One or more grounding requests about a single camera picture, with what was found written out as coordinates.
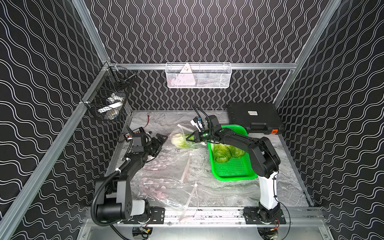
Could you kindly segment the green plastic basket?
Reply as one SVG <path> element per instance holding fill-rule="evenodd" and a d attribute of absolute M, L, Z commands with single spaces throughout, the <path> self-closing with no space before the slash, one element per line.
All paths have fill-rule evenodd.
<path fill-rule="evenodd" d="M 217 144 L 208 143 L 208 151 L 213 176 L 223 182 L 254 180 L 258 175 L 252 170 L 250 156 L 246 153 L 240 159 L 231 158 L 227 163 L 216 163 L 213 148 Z"/>

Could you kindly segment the zip-top bag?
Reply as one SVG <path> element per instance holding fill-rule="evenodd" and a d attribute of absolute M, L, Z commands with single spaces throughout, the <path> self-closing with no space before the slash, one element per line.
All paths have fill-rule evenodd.
<path fill-rule="evenodd" d="M 139 183 L 138 196 L 159 207 L 180 211 L 178 222 L 181 223 L 193 219 L 199 211 L 198 186 L 197 182 L 144 178 Z"/>

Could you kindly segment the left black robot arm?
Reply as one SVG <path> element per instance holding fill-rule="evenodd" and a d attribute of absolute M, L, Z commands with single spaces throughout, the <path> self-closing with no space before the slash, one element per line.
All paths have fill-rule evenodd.
<path fill-rule="evenodd" d="M 149 156 L 155 159 L 159 155 L 168 136 L 151 137 L 143 128 L 136 131 L 128 128 L 128 133 L 129 149 L 123 164 L 96 181 L 91 218 L 98 226 L 111 226 L 130 219 L 146 223 L 151 217 L 148 201 L 133 199 L 131 180 L 149 162 Z"/>

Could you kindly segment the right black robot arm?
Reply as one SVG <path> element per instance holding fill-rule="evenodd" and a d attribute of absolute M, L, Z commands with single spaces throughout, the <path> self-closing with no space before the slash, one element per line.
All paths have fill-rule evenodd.
<path fill-rule="evenodd" d="M 193 120 L 198 130 L 186 137 L 193 143 L 223 144 L 245 151 L 250 157 L 252 170 L 260 182 L 258 218 L 264 224 L 278 219 L 281 203 L 277 197 L 277 175 L 281 160 L 269 138 L 251 138 L 223 128 L 215 115 L 208 115 L 202 108 L 192 105 L 197 117 Z"/>

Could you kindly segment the bagged chinese cabbage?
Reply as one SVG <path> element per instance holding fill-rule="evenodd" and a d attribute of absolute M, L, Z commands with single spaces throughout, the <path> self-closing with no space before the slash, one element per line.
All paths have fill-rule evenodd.
<path fill-rule="evenodd" d="M 193 183 L 193 164 L 199 161 L 197 151 L 160 154 L 156 159 L 147 163 L 142 175 L 154 183 Z"/>
<path fill-rule="evenodd" d="M 194 140 L 193 133 L 195 131 L 196 129 L 192 129 L 191 127 L 187 127 L 186 125 L 178 124 L 176 129 L 170 134 L 171 143 L 179 149 L 197 149 L 206 147 L 207 144 L 203 142 L 195 143 L 186 141 L 187 137 L 189 137 L 190 135 L 192 135 L 190 137 L 190 140 Z"/>

